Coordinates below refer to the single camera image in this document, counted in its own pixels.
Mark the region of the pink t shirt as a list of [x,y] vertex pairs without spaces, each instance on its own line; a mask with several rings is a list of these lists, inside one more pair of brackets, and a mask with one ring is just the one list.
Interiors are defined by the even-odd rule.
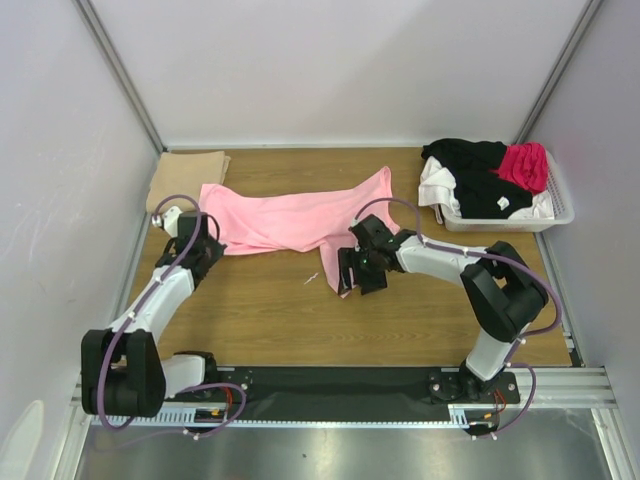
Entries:
[[361,208],[392,232],[399,231],[384,201],[391,196],[392,173],[383,167],[352,189],[266,198],[244,197],[222,185],[204,184],[199,206],[217,221],[227,255],[317,249],[327,283],[337,291],[338,250],[356,244],[349,227]]

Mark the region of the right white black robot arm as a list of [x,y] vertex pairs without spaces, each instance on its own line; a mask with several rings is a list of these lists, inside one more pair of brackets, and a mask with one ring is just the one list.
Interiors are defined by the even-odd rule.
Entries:
[[476,343],[452,380],[432,380],[441,402],[484,401],[516,343],[548,304],[549,293],[509,243],[466,248],[437,242],[407,229],[396,233],[375,215],[349,228],[353,247],[338,249],[338,293],[363,295],[387,287],[386,274],[421,274],[464,289],[480,326]]

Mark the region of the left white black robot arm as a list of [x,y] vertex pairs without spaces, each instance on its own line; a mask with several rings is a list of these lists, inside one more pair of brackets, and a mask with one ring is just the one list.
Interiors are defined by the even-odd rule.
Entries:
[[108,328],[81,341],[81,404],[97,416],[153,417],[165,400],[191,393],[214,397],[220,375],[210,352],[180,351],[161,360],[156,341],[181,304],[220,260],[226,245],[211,215],[169,209],[161,220],[169,241],[151,279]]

